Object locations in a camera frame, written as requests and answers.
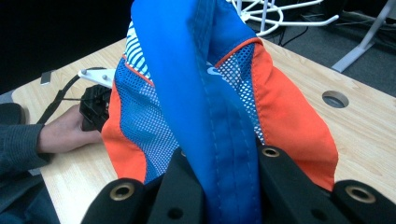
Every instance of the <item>red trim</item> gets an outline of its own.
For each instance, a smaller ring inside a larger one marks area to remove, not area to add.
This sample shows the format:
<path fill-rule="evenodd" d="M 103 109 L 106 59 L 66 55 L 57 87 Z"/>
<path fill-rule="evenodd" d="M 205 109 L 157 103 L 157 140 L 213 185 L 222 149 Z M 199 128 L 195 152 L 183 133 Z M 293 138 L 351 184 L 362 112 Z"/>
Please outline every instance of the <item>red trim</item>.
<path fill-rule="evenodd" d="M 240 45 L 236 46 L 236 48 L 234 48 L 233 50 L 231 50 L 228 54 L 226 54 L 220 61 L 218 61 L 215 64 L 216 68 L 219 68 L 221 66 L 222 63 L 224 63 L 227 59 L 229 59 L 233 54 L 235 54 L 238 50 L 240 50 L 242 47 L 251 44 L 251 43 L 260 43 L 262 44 L 262 41 L 258 38 L 258 37 L 253 37 L 249 40 L 246 40 L 244 42 L 242 42 Z"/>
<path fill-rule="evenodd" d="M 125 56 L 125 54 L 122 55 L 122 58 L 125 59 L 125 67 L 127 67 L 129 70 L 131 70 L 133 73 L 135 73 L 135 74 L 138 75 L 139 77 L 143 78 L 143 79 L 144 79 L 148 84 L 150 84 L 151 86 L 154 86 L 154 83 L 153 83 L 150 79 L 148 79 L 148 78 L 146 78 L 145 76 L 143 76 L 141 73 L 139 73 L 138 71 L 136 71 L 131 65 L 129 65 L 129 64 L 126 62 L 126 56 Z"/>

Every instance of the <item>white stripes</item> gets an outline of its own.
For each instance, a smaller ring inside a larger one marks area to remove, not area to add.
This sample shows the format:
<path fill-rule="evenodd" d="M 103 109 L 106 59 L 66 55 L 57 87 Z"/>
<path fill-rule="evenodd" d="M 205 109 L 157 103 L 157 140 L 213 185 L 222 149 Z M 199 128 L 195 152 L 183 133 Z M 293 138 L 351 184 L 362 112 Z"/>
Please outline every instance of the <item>white stripes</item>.
<path fill-rule="evenodd" d="M 139 40 L 137 39 L 136 31 L 134 30 L 134 23 L 131 21 L 126 36 L 126 62 L 134 70 L 142 74 L 144 77 L 150 79 L 149 69 L 146 65 L 143 50 L 140 47 Z"/>

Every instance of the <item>blue mesh panel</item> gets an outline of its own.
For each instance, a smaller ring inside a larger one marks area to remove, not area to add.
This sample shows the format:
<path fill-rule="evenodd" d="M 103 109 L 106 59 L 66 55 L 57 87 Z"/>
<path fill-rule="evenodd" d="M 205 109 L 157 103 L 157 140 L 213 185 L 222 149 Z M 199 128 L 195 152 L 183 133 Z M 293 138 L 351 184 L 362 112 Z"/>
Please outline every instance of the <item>blue mesh panel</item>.
<path fill-rule="evenodd" d="M 238 93 L 254 126 L 254 131 L 264 144 L 251 81 L 251 61 L 254 53 L 254 45 L 249 44 L 238 50 L 218 70 L 223 75 L 224 80 Z"/>
<path fill-rule="evenodd" d="M 121 59 L 115 76 L 121 99 L 120 128 L 145 153 L 148 183 L 166 171 L 178 144 L 163 118 L 155 88 L 124 63 Z"/>

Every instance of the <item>hand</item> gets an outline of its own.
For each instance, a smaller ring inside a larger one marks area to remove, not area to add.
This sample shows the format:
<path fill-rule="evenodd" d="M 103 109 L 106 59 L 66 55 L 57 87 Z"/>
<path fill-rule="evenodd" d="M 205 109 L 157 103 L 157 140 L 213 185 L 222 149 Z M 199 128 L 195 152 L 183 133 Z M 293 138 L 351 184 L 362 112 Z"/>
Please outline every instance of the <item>hand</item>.
<path fill-rule="evenodd" d="M 79 105 L 73 105 L 59 118 L 44 126 L 38 136 L 38 153 L 61 153 L 82 147 L 89 143 L 102 142 L 98 131 L 83 132 L 84 117 L 79 113 Z"/>

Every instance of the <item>table surface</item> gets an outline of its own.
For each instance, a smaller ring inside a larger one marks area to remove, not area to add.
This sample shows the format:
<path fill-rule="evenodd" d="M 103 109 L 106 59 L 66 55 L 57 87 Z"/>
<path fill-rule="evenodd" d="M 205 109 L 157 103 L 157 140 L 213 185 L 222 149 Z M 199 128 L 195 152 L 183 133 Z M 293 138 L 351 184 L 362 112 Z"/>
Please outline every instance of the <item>table surface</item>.
<path fill-rule="evenodd" d="M 359 180 L 396 203 L 396 99 L 268 41 L 264 46 L 274 65 L 328 124 L 339 151 L 336 181 Z M 17 88 L 12 98 L 26 109 L 28 122 L 36 123 L 56 92 L 80 69 L 116 68 L 124 48 L 125 39 L 56 70 L 50 84 L 35 80 Z M 80 79 L 66 97 L 79 98 L 91 85 Z M 344 94 L 348 106 L 327 105 L 322 100 L 325 91 Z M 73 104 L 62 102 L 49 121 Z M 103 144 L 58 154 L 41 173 L 61 223 L 79 223 L 100 190 L 117 178 Z"/>

